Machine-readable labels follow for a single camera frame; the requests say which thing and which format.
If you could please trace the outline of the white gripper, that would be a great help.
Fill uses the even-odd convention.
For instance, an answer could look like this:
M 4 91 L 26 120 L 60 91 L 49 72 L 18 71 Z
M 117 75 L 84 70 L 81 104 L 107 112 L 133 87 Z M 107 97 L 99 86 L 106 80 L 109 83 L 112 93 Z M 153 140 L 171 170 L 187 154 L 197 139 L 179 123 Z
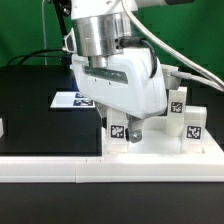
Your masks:
M 160 115 L 167 108 L 165 81 L 160 61 L 147 41 L 121 37 L 115 43 L 121 53 L 109 56 L 105 67 L 94 68 L 85 56 L 78 55 L 74 29 L 65 37 L 81 94 L 126 113 L 126 140 L 137 143 L 142 140 L 142 119 Z

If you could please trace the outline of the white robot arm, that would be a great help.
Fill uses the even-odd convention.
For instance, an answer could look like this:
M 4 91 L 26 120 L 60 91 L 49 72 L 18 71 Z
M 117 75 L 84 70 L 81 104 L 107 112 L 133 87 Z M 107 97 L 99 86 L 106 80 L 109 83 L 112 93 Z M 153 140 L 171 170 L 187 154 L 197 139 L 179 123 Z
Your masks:
M 167 108 L 166 87 L 154 48 L 133 35 L 121 0 L 59 0 L 73 27 L 63 35 L 78 90 L 125 114 L 128 140 L 142 140 L 145 119 Z

